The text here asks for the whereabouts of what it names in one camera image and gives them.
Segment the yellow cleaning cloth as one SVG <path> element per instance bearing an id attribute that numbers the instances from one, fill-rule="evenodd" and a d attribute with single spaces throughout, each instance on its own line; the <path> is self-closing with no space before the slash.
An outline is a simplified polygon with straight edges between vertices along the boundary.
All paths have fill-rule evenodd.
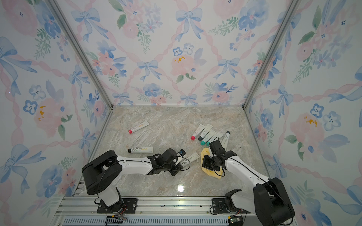
<path id="1" fill-rule="evenodd" d="M 200 162 L 201 162 L 201 170 L 208 176 L 216 178 L 216 179 L 221 179 L 221 176 L 218 176 L 213 170 L 209 170 L 203 167 L 203 160 L 205 158 L 206 155 L 210 155 L 210 149 L 209 148 L 203 148 L 200 154 Z"/>

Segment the teal cap toothpaste tube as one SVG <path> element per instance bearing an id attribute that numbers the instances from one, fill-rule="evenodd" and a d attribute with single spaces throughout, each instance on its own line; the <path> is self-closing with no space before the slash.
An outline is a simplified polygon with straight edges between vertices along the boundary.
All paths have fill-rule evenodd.
<path id="1" fill-rule="evenodd" d="M 205 144 L 207 143 L 207 141 L 209 141 L 215 134 L 216 134 L 216 131 L 210 130 L 210 131 L 208 132 L 208 134 L 202 139 L 202 141 L 201 141 L 200 144 L 201 144 L 202 146 L 205 145 Z"/>
<path id="2" fill-rule="evenodd" d="M 217 132 L 216 134 L 214 134 L 214 135 L 207 141 L 206 146 L 208 147 L 211 142 L 215 141 L 216 139 L 220 139 L 220 138 L 222 138 L 223 136 L 224 136 L 223 133 Z"/>

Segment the teal cap toothpaste tube back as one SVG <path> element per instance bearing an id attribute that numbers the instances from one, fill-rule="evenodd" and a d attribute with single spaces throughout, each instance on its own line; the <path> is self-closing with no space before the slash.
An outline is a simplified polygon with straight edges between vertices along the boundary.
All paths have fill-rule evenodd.
<path id="1" fill-rule="evenodd" d="M 210 131 L 208 132 L 208 134 L 202 139 L 202 141 L 201 141 L 200 144 L 201 144 L 202 146 L 205 145 L 205 144 L 207 143 L 207 141 L 209 141 L 215 134 L 216 134 L 216 131 L 210 130 Z"/>

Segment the black cap toothpaste tube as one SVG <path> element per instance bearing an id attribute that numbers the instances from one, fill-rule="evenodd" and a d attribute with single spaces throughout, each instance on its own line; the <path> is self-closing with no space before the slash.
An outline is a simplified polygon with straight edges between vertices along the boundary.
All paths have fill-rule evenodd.
<path id="1" fill-rule="evenodd" d="M 190 166 L 190 164 L 200 158 L 198 153 L 193 153 L 189 157 L 186 157 L 186 159 L 183 159 L 180 164 L 182 167 L 187 168 Z"/>

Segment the dark green cap toothpaste tube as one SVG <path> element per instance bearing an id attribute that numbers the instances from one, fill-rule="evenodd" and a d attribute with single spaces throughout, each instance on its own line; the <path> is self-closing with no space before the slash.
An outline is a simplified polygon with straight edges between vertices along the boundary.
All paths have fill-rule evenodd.
<path id="1" fill-rule="evenodd" d="M 199 135 L 198 140 L 202 141 L 212 128 L 213 125 L 207 124 L 206 127 L 202 130 L 201 134 Z"/>

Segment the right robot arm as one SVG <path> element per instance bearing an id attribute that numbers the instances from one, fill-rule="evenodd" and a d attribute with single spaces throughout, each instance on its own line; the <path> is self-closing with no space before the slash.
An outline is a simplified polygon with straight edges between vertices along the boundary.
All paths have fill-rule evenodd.
<path id="1" fill-rule="evenodd" d="M 257 216 L 263 226 L 288 226 L 293 223 L 295 211 L 280 179 L 271 179 L 257 172 L 233 151 L 226 152 L 224 149 L 212 153 L 209 148 L 204 148 L 201 168 L 207 175 L 219 179 L 228 171 L 253 190 L 251 201 L 241 194 L 240 189 L 225 194 L 230 212 L 250 212 Z"/>

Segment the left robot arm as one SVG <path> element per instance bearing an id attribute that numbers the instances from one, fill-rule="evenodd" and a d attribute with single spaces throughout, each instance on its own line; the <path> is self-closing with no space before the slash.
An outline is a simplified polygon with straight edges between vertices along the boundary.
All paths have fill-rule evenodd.
<path id="1" fill-rule="evenodd" d="M 82 175 L 88 195 L 97 195 L 99 205 L 107 211 L 116 212 L 128 205 L 122 199 L 119 190 L 112 185 L 121 175 L 156 175 L 169 172 L 175 176 L 183 170 L 181 161 L 186 152 L 168 149 L 162 154 L 144 158 L 126 158 L 110 150 L 100 155 L 82 168 Z"/>

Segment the toothpaste tube near left arm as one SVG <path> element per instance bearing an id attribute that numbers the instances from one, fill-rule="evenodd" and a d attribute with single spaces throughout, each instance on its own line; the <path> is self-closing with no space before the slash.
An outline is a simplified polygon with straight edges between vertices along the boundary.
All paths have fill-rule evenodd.
<path id="1" fill-rule="evenodd" d="M 153 147 L 129 148 L 128 153 L 153 153 Z"/>

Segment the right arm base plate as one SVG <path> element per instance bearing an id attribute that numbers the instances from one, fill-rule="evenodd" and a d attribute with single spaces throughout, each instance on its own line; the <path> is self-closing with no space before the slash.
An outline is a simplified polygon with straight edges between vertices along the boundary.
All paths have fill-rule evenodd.
<path id="1" fill-rule="evenodd" d="M 229 214 L 229 215 L 236 215 L 238 214 L 250 214 L 250 212 L 238 209 L 236 206 L 232 203 L 230 198 L 213 198 L 212 199 L 212 205 L 210 212 L 214 215 L 217 214 Z"/>

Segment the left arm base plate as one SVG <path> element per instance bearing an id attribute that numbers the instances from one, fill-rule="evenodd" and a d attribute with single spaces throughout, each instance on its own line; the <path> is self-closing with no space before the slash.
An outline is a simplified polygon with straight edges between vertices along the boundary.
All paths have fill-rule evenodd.
<path id="1" fill-rule="evenodd" d="M 106 206 L 103 200 L 100 200 L 97 209 L 98 214 L 134 214 L 137 207 L 137 198 L 123 198 L 112 206 Z"/>

